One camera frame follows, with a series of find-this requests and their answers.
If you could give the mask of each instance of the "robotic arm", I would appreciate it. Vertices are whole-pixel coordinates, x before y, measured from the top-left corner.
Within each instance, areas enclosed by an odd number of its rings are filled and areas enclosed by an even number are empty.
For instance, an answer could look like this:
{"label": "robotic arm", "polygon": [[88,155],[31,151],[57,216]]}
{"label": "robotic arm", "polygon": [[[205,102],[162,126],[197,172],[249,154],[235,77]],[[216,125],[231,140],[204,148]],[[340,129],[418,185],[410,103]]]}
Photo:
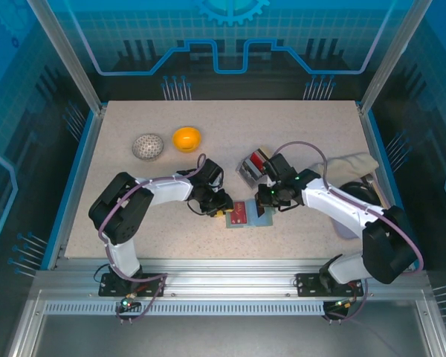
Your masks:
{"label": "robotic arm", "polygon": [[[193,171],[195,169],[178,171],[172,178],[149,180],[150,183],[129,197],[104,228],[115,268],[127,277],[142,275],[133,237],[149,207],[171,201],[196,200],[201,215],[218,216],[233,209],[232,199],[222,189],[223,169],[220,166],[207,159],[195,175],[183,177]],[[120,198],[144,181],[147,180],[133,178],[128,173],[116,175],[89,210],[94,227],[99,229]]]}
{"label": "robotic arm", "polygon": [[407,231],[407,219],[402,209],[392,206],[384,210],[356,199],[326,184],[314,171],[306,169],[297,173],[281,154],[270,158],[263,167],[268,183],[258,186],[258,206],[274,207],[284,212],[305,205],[345,225],[362,240],[362,252],[336,256],[321,268],[320,282],[327,291],[338,284],[368,277],[389,284],[416,260],[415,252],[403,237],[370,213],[377,213]]}

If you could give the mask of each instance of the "tabletop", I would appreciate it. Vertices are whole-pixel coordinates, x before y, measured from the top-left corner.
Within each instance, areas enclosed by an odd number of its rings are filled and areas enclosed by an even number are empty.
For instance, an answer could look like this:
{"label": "tabletop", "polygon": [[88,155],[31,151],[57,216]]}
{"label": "tabletop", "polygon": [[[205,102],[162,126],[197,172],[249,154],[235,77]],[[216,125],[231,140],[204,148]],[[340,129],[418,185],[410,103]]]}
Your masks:
{"label": "tabletop", "polygon": [[[172,145],[173,132],[194,126],[202,141],[193,153]],[[132,154],[142,134],[156,134],[164,151],[156,161]],[[116,174],[153,178],[195,168],[204,152],[224,169],[224,189],[233,200],[249,199],[251,190],[236,173],[238,163],[264,146],[274,151],[288,141],[309,141],[334,158],[368,152],[354,101],[111,101],[80,198],[65,256],[106,256],[88,210]],[[321,162],[308,147],[282,152],[301,171]],[[197,216],[185,202],[151,207],[135,235],[139,258],[165,259],[302,259],[330,258],[361,249],[359,239],[344,240],[326,215],[306,207],[273,217],[270,227],[226,228],[224,218]]]}

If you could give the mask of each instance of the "small red object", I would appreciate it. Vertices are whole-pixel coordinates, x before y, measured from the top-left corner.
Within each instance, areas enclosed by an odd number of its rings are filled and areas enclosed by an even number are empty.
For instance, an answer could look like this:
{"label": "small red object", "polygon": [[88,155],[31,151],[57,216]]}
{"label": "small red object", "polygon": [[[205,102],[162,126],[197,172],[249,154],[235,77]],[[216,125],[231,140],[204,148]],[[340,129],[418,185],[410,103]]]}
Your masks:
{"label": "small red object", "polygon": [[245,225],[248,223],[246,217],[246,205],[244,201],[233,202],[233,212],[230,213],[230,219],[232,225]]}
{"label": "small red object", "polygon": [[268,158],[261,155],[259,150],[253,152],[250,156],[251,162],[258,168],[259,171],[263,171],[262,165],[265,163],[265,161],[268,160]]}

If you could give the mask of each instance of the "red card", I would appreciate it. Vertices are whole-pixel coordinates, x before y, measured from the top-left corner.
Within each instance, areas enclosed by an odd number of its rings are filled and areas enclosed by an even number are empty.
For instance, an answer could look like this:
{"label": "red card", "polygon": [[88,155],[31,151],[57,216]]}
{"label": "red card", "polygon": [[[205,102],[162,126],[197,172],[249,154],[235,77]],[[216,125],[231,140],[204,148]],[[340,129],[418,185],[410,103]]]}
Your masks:
{"label": "red card", "polygon": [[230,213],[230,219],[232,225],[245,225],[248,223],[246,217],[246,205],[244,201],[233,202],[233,212]]}

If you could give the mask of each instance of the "white towel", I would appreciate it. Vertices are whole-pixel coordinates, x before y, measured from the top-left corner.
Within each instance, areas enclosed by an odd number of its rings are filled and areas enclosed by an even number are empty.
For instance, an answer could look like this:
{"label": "white towel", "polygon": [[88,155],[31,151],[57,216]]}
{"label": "white towel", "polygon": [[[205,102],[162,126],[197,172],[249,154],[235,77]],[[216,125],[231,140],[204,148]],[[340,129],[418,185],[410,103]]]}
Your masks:
{"label": "white towel", "polygon": [[[327,182],[340,187],[347,182],[373,173],[377,167],[378,162],[367,152],[330,158],[327,162]],[[322,176],[322,164],[312,165],[309,169]]]}

